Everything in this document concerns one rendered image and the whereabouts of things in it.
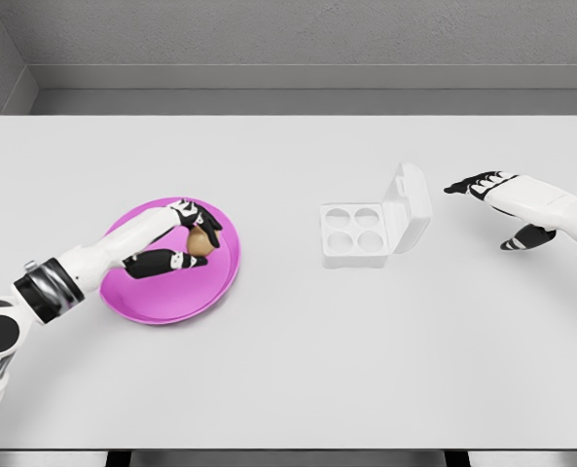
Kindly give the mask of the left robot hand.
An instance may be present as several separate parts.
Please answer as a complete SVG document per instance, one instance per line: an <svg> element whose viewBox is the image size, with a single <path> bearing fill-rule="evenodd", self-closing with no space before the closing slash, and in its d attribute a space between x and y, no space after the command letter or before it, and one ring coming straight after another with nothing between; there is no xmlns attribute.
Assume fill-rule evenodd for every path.
<svg viewBox="0 0 577 467"><path fill-rule="evenodd" d="M205 266L208 261L203 256L164 248L147 250L178 227L189 231L199 228L212 247L220 246L217 233L222 225L206 208L186 198L145 210L107 234L98 245L115 258L116 268L124 268L135 279Z"/></svg>

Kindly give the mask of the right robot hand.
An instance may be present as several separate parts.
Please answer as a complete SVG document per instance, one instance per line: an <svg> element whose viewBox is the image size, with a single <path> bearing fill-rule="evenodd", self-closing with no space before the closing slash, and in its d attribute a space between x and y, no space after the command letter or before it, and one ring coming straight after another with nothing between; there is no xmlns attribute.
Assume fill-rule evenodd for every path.
<svg viewBox="0 0 577 467"><path fill-rule="evenodd" d="M444 192L472 196L524 221L525 226L500 245L504 251L536 248L554 239L558 231L569 235L577 207L577 197L563 189L503 171L472 175L444 188Z"/></svg>

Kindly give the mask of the brown egg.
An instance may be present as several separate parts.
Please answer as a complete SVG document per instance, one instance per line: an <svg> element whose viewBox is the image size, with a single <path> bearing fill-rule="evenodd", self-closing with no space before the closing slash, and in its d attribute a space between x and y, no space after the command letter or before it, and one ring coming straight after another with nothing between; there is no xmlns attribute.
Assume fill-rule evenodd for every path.
<svg viewBox="0 0 577 467"><path fill-rule="evenodd" d="M191 256L207 257L215 250L208 235L198 226L189 230L187 237L187 252Z"/></svg>

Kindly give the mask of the white egg box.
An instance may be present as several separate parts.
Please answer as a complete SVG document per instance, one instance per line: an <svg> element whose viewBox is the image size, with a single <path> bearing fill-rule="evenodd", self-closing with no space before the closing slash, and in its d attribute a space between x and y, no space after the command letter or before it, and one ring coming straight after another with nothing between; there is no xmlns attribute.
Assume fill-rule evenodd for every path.
<svg viewBox="0 0 577 467"><path fill-rule="evenodd" d="M402 162L379 202L327 203L320 207L323 266L381 268L393 254L418 243L432 218L424 174Z"/></svg>

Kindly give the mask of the pink round plate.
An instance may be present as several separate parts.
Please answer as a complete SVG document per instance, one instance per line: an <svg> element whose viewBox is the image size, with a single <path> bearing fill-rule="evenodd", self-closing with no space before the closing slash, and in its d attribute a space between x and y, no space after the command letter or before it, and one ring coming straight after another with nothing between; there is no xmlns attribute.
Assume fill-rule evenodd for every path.
<svg viewBox="0 0 577 467"><path fill-rule="evenodd" d="M126 319L164 325L194 317L216 304L232 286L240 264L240 241L230 218L221 209L201 201L223 226L220 247L206 266L135 279L124 269L110 270L99 293L105 304Z"/></svg>

